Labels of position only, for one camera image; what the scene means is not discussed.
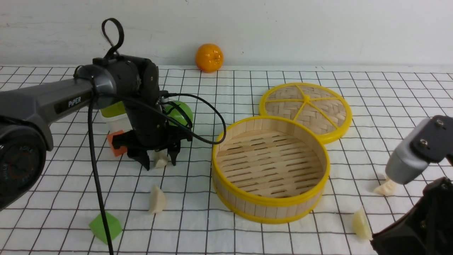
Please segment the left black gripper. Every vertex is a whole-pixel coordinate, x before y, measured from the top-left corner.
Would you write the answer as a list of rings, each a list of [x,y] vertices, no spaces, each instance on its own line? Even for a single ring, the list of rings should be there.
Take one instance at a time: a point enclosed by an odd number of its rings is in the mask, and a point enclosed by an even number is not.
[[[129,97],[127,100],[121,101],[126,109],[132,129],[115,137],[118,146],[125,146],[128,157],[140,163],[147,171],[150,170],[150,160],[147,152],[150,150],[161,151],[167,149],[171,164],[176,166],[181,141],[192,141],[193,136],[177,135],[171,137],[168,135],[166,120],[173,123],[177,122],[163,113],[162,104],[169,100],[161,97],[151,107],[144,107],[136,103],[137,101],[144,103],[142,98]]]

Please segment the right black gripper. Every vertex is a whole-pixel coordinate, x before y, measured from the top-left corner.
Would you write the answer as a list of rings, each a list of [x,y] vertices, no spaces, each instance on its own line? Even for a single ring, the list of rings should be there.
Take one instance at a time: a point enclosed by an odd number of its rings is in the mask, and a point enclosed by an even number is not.
[[[403,217],[372,235],[379,255],[451,255],[453,253],[453,186],[438,178]]]

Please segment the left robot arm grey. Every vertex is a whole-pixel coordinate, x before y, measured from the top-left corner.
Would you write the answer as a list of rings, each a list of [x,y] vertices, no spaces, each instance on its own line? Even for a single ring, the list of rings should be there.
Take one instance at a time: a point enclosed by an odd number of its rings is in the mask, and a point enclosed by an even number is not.
[[[104,109],[123,102],[131,130],[110,139],[113,149],[149,170],[149,151],[167,150],[173,165],[182,140],[192,135],[168,120],[159,69],[147,58],[94,58],[72,79],[1,92],[1,209],[23,196],[42,174],[54,147],[50,125],[94,102]]]

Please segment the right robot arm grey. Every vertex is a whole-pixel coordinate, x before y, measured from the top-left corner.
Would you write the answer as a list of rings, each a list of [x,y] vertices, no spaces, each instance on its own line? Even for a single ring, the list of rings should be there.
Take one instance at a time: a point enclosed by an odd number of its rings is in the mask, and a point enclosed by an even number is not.
[[[430,163],[452,163],[453,120],[436,115],[422,120],[390,155],[385,172],[405,185]],[[372,235],[379,255],[451,255],[453,253],[453,186],[447,177],[436,179],[403,217]]]

